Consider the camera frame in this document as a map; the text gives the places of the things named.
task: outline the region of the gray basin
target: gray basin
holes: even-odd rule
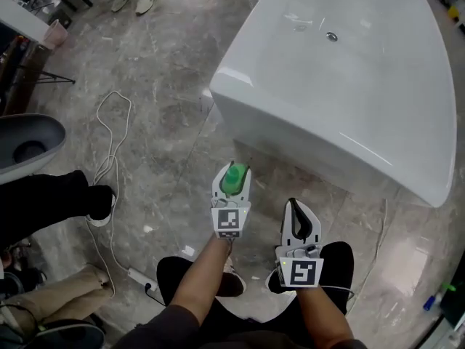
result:
[[[0,185],[38,171],[65,143],[63,125],[47,115],[0,118]]]

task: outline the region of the black pants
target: black pants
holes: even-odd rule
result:
[[[325,260],[320,285],[350,288],[354,273],[354,257],[349,244],[344,242],[328,244],[323,247],[320,256]],[[157,268],[158,285],[167,305],[171,302],[182,277],[191,265],[191,261],[181,257],[166,257],[159,262]],[[337,289],[324,290],[345,315],[349,292]],[[238,318],[215,299],[200,328],[199,345],[221,340],[237,332],[253,330],[282,332],[287,334],[296,344],[306,347],[312,346],[312,340],[305,328],[297,298],[279,316],[262,324]]]
[[[109,186],[91,186],[82,171],[35,174],[0,185],[0,251],[69,217],[103,220],[111,211]]]

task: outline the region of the green object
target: green object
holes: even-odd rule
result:
[[[245,164],[231,165],[221,182],[221,191],[226,195],[239,194],[246,178],[247,169]]]
[[[457,291],[457,288],[455,288],[452,284],[443,283],[442,287],[443,287],[443,289],[446,289],[446,290],[449,290],[449,291],[452,291],[452,292]]]

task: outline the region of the blue object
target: blue object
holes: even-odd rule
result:
[[[429,309],[431,309],[431,307],[433,306],[434,301],[436,301],[436,297],[430,296],[429,299],[424,303],[423,309],[429,311]]]

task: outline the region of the white bathtub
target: white bathtub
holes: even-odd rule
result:
[[[335,185],[448,196],[455,95],[426,0],[260,0],[210,89],[235,139]]]

